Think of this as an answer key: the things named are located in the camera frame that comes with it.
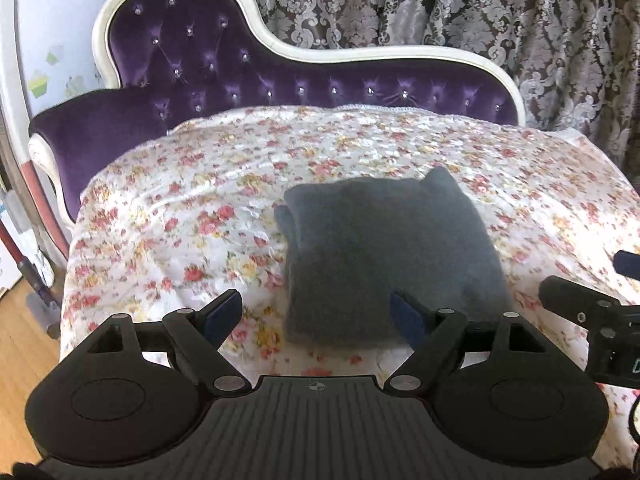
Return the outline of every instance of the wooden floor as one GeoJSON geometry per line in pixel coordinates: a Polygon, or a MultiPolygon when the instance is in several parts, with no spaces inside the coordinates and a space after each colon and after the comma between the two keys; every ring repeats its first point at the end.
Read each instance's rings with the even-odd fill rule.
{"type": "Polygon", "coordinates": [[[24,280],[0,300],[0,472],[39,455],[24,424],[24,403],[58,362],[58,342],[37,325],[25,305],[24,280]]]}

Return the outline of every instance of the rolled armrest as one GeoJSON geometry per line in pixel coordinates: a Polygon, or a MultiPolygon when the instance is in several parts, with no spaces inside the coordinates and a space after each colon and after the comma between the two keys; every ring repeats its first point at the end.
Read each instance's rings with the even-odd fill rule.
{"type": "Polygon", "coordinates": [[[123,153],[166,133],[164,114],[145,89],[97,90],[36,115],[29,152],[54,184],[58,208],[72,226],[91,178],[123,153]]]}

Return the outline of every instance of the circular pad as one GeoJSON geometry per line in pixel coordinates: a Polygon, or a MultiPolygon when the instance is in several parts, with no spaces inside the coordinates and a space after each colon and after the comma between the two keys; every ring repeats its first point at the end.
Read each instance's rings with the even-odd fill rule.
{"type": "Polygon", "coordinates": [[[509,379],[491,389],[491,404],[503,415],[521,420],[542,420],[562,409],[560,390],[541,381],[509,379]]]}
{"type": "Polygon", "coordinates": [[[200,411],[196,388],[176,370],[120,354],[65,360],[36,387],[25,420],[39,449],[63,462],[116,465],[189,431],[200,411]]]}
{"type": "Polygon", "coordinates": [[[145,402],[145,391],[133,381],[100,379],[80,386],[71,407],[82,418],[107,422],[132,415],[145,402]]]}
{"type": "Polygon", "coordinates": [[[508,352],[455,371],[432,405],[459,446],[514,466],[589,456],[609,415],[601,391],[573,363],[533,352],[508,352]]]}

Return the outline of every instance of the black plastic bracket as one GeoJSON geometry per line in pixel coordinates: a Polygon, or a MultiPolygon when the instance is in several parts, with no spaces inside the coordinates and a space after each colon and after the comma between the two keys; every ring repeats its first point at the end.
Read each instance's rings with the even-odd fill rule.
{"type": "Polygon", "coordinates": [[[640,306],[559,276],[540,284],[542,306],[588,330],[585,373],[597,383],[640,388],[640,306]]]}

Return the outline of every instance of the purple velvet upholstery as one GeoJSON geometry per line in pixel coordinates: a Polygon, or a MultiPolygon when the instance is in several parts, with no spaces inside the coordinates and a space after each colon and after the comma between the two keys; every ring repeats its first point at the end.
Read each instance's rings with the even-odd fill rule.
{"type": "Polygon", "coordinates": [[[235,0],[129,0],[109,41],[123,89],[90,92],[31,121],[52,147],[71,218],[91,177],[119,155],[230,108],[414,106],[517,124],[509,93],[485,70],[434,59],[283,59],[251,35],[235,0]]]}

